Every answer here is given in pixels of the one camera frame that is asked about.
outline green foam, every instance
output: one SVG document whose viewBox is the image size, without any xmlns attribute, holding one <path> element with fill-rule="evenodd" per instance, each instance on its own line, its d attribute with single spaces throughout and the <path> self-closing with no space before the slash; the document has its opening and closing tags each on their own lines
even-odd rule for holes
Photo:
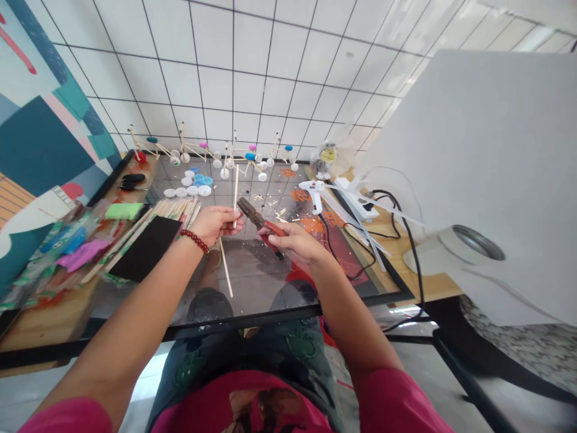
<svg viewBox="0 0 577 433">
<path fill-rule="evenodd" d="M 107 220 L 134 220 L 142 203 L 114 203 L 106 211 Z"/>
</svg>

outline white board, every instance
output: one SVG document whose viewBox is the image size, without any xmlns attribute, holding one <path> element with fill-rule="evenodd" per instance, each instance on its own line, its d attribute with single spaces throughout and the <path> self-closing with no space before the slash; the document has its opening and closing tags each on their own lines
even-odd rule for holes
<svg viewBox="0 0 577 433">
<path fill-rule="evenodd" d="M 576 71 L 571 54 L 440 51 L 355 170 L 401 171 L 371 184 L 418 217 L 412 184 L 427 236 L 464 224 L 503 249 L 476 271 L 511 292 L 451 273 L 498 325 L 577 322 Z"/>
</svg>

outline white tiled wall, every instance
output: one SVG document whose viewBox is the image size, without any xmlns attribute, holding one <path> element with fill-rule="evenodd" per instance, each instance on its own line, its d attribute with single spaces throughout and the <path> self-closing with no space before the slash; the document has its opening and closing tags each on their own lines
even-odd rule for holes
<svg viewBox="0 0 577 433">
<path fill-rule="evenodd" d="M 575 36 L 469 0 L 26 0 L 120 150 L 138 135 L 357 156 L 439 49 L 565 53 Z"/>
</svg>

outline white glue gun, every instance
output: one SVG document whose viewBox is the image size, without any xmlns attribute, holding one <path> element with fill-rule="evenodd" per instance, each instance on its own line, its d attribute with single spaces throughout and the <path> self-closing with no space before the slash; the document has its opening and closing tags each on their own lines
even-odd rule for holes
<svg viewBox="0 0 577 433">
<path fill-rule="evenodd" d="M 313 215 L 318 215 L 323 211 L 323 204 L 320 201 L 320 192 L 325 189 L 322 180 L 307 180 L 299 183 L 299 188 L 308 191 L 313 199 Z"/>
</svg>

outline pink shirt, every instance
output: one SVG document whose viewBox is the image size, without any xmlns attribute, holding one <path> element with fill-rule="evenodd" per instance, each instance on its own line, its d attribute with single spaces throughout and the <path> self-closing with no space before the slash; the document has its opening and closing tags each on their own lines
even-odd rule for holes
<svg viewBox="0 0 577 433">
<path fill-rule="evenodd" d="M 361 432 L 438 433 L 453 430 L 443 421 L 415 381 L 396 369 L 380 369 L 355 381 Z M 329 433 L 326 417 L 302 394 L 260 371 L 221 376 L 179 404 L 166 409 L 153 433 L 233 432 L 241 422 L 261 431 L 264 419 L 278 432 Z M 60 402 L 36 414 L 20 433 L 111 433 L 104 408 L 88 398 Z"/>
</svg>

